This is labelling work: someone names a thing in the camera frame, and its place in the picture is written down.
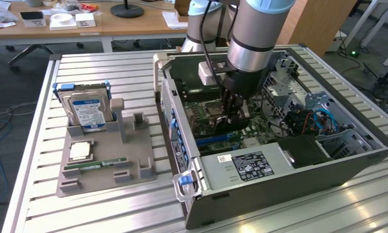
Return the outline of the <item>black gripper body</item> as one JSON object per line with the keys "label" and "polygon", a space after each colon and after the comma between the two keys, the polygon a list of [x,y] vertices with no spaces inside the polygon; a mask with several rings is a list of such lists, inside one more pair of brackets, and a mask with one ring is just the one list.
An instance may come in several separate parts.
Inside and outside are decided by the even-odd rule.
{"label": "black gripper body", "polygon": [[235,94],[243,99],[250,99],[258,92],[262,78],[262,70],[258,72],[230,71],[224,75],[223,88],[230,94]]}

